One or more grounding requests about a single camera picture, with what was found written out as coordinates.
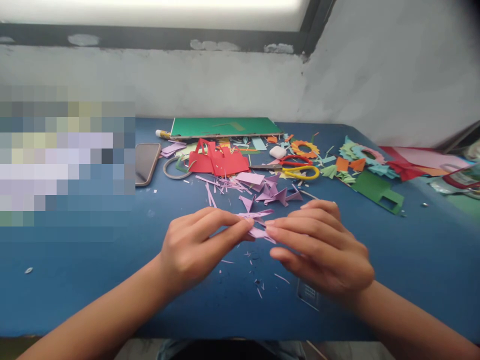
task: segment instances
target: scissors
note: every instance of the scissors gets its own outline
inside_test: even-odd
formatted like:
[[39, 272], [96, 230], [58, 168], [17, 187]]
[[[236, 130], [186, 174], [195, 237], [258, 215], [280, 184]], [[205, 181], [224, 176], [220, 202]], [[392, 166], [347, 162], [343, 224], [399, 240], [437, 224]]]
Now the scissors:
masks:
[[[286, 161], [288, 159], [298, 159], [302, 160], [304, 162], [295, 162], [295, 161]], [[300, 155], [288, 155], [280, 159], [280, 163], [278, 164], [271, 164], [271, 165], [252, 165], [250, 166], [250, 169], [254, 170], [280, 170], [282, 171], [285, 175], [288, 175], [292, 178], [300, 179], [300, 180], [314, 180], [320, 176], [320, 170], [317, 169], [314, 166], [314, 163], [303, 156]], [[312, 176], [303, 176], [303, 175], [297, 175], [293, 172], [295, 171], [301, 171], [301, 170], [313, 170], [315, 172], [315, 175]]]

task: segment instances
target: forearm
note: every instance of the forearm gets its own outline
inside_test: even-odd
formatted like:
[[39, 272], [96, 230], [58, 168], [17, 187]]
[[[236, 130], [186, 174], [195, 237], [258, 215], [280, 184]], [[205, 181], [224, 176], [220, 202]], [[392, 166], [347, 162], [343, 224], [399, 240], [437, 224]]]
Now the forearm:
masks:
[[480, 359], [474, 344], [379, 282], [341, 301], [385, 339], [397, 360]]
[[73, 315], [19, 359], [87, 360], [114, 349], [171, 300], [155, 258]]

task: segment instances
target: red scissor handle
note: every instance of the red scissor handle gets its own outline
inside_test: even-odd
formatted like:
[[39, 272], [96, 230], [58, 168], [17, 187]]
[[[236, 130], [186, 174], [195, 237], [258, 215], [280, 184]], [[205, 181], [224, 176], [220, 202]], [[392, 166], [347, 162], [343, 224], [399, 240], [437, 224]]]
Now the red scissor handle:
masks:
[[[285, 161], [287, 159], [299, 159], [299, 160], [303, 160], [305, 163]], [[285, 157], [280, 159], [280, 164], [282, 166], [283, 165], [288, 165], [288, 166], [293, 166], [294, 168], [298, 168], [298, 167], [307, 166], [307, 165], [312, 166], [314, 163], [309, 158], [306, 158], [306, 157], [303, 157], [303, 156], [300, 156], [300, 155], [288, 155], [288, 156], [285, 156]]]

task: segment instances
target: smartphone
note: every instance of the smartphone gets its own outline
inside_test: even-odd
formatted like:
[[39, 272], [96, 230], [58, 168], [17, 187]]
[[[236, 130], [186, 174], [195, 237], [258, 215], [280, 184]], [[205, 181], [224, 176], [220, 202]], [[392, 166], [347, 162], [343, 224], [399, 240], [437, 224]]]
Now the smartphone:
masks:
[[147, 186], [152, 181], [160, 156], [159, 143], [142, 143], [135, 148], [135, 186]]

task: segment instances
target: fingernail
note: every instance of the fingernail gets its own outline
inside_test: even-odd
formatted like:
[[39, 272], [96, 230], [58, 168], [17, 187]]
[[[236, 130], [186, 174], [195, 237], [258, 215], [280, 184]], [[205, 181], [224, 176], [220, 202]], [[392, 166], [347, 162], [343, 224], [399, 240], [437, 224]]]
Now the fingernail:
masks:
[[270, 235], [276, 235], [279, 232], [279, 230], [276, 227], [273, 227], [273, 226], [267, 226], [265, 230]]

